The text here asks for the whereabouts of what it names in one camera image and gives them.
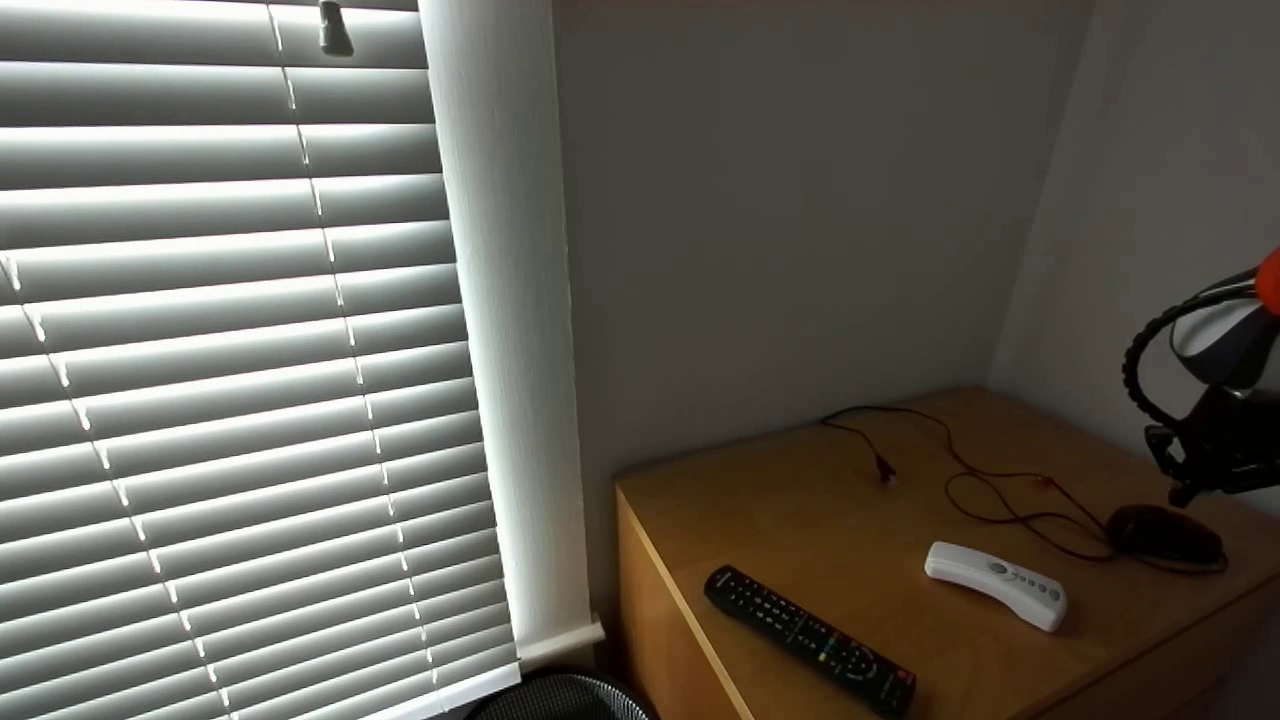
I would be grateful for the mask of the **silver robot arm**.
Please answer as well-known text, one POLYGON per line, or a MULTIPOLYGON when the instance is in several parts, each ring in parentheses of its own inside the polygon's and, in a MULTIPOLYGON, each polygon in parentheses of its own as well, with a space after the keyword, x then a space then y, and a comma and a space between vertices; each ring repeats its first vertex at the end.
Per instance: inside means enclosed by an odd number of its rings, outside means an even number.
POLYGON ((1210 491, 1280 484, 1280 251, 1210 283, 1157 320, 1171 356, 1199 384, 1179 418, 1157 418, 1148 447, 1188 506, 1210 491))

